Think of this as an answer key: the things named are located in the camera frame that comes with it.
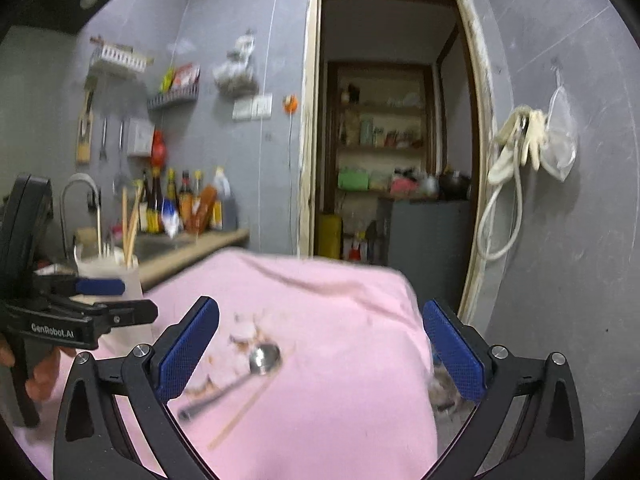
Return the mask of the person's left hand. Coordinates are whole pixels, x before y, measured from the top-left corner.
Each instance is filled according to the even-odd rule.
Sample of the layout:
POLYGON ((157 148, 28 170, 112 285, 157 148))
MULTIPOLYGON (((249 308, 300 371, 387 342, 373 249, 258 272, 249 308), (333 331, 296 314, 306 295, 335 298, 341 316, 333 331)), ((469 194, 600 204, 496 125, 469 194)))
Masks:
MULTIPOLYGON (((0 361, 1 365, 7 368, 14 367, 15 358, 9 343, 4 336, 0 338, 0 361)), ((76 350, 65 347, 55 347, 41 362, 39 362, 32 372, 32 378, 25 382, 25 389, 28 396, 36 402, 48 400, 58 380, 60 374, 60 361, 62 354, 73 358, 76 350)))

